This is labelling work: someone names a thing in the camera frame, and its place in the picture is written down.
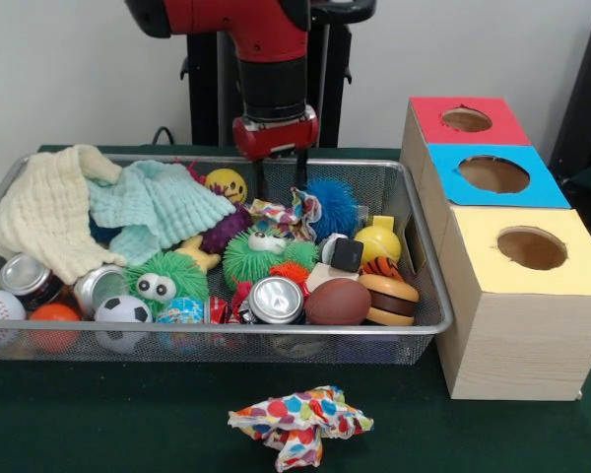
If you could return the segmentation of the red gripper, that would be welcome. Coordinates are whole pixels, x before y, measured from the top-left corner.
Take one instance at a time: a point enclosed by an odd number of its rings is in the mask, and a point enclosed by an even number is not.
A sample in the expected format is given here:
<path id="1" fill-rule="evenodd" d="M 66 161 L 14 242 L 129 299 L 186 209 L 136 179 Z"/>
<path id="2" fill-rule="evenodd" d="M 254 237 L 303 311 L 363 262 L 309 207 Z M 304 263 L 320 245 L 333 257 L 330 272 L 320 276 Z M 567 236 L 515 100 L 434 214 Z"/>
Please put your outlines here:
<path id="1" fill-rule="evenodd" d="M 309 104 L 303 114 L 290 120 L 259 122 L 242 116 L 233 121 L 232 137 L 238 151 L 249 161 L 254 161 L 257 198 L 265 197 L 265 172 L 261 160 L 291 152 L 298 152 L 296 187 L 306 188 L 307 149 L 316 143 L 318 132 L 318 118 Z"/>

